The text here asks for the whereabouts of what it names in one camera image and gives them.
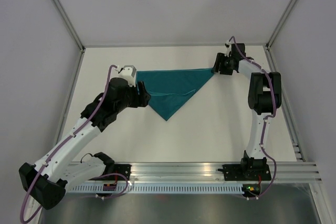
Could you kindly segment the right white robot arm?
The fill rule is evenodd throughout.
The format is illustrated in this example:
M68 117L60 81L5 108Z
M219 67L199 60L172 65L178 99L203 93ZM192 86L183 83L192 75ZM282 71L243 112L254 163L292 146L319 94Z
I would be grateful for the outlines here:
M267 72L253 58L247 57L245 44L225 44L227 51L218 53L212 72L244 75L249 80L248 106L252 112L250 138L240 163L223 165L220 172L226 181L271 181L266 142L271 120L282 103L281 74Z

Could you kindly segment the teal satin napkin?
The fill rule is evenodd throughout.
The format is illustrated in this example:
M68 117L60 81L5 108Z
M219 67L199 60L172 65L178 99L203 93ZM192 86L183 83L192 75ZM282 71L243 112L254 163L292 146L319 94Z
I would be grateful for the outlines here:
M213 76L211 68L137 72L151 99L149 106L168 121Z

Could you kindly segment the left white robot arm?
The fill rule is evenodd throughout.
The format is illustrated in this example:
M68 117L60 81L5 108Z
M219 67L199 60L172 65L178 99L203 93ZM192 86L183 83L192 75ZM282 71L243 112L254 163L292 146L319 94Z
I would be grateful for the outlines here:
M113 123L120 112L126 108L146 107L150 98L144 82L131 87L124 78L112 78L106 92L86 106L61 142L34 164L24 163L19 168L23 188L49 210L61 202L66 192L85 181L112 178L114 160L103 152L73 167L69 167L69 163Z

